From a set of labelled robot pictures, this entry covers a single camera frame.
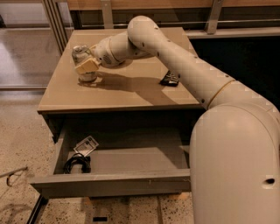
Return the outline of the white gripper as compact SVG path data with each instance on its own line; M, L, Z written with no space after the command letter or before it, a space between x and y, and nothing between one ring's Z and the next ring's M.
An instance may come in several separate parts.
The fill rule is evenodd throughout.
M77 74L89 74L97 71L102 65L106 68L117 67L120 64L111 49L110 38L105 38L96 45L89 47L90 51L94 52L94 58L89 57L75 66Z

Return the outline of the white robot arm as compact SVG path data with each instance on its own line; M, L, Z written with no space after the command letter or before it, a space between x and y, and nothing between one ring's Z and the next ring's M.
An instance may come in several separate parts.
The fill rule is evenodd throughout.
M89 47L75 70L157 57L205 109L190 140L195 224L280 224L280 116L249 87L169 40L153 20L134 17L125 32Z

